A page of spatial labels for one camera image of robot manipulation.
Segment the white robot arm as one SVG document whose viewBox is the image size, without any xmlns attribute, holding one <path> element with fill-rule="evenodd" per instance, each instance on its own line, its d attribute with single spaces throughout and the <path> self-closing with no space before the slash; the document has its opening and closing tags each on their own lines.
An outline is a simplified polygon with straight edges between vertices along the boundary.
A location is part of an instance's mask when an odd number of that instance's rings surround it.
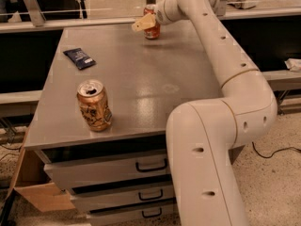
<svg viewBox="0 0 301 226">
<path fill-rule="evenodd" d="M 215 15 L 217 0 L 162 0 L 151 19 L 189 20 L 213 67 L 219 98 L 176 107 L 166 147 L 182 226 L 248 226 L 229 151 L 266 134 L 277 101 L 266 79 Z"/>
</svg>

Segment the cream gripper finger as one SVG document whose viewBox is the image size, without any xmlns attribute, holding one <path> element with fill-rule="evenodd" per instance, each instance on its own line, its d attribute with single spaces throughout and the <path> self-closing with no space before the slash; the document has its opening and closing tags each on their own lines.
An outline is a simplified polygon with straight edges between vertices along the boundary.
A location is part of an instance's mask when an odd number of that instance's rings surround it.
<svg viewBox="0 0 301 226">
<path fill-rule="evenodd" d="M 155 15 L 151 13 L 147 13 L 142 18 L 136 20 L 132 24 L 132 29 L 134 32 L 139 32 L 142 30 L 153 28 L 155 27 L 155 25 L 156 25 Z"/>
</svg>

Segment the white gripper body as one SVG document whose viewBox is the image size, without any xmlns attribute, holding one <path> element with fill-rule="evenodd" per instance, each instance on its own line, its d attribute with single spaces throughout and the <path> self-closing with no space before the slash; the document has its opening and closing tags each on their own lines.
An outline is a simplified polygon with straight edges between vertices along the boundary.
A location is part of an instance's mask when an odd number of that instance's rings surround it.
<svg viewBox="0 0 301 226">
<path fill-rule="evenodd" d="M 177 0 L 161 0 L 155 5 L 155 19 L 160 25 L 168 25 L 185 20 L 186 16 L 178 6 Z"/>
</svg>

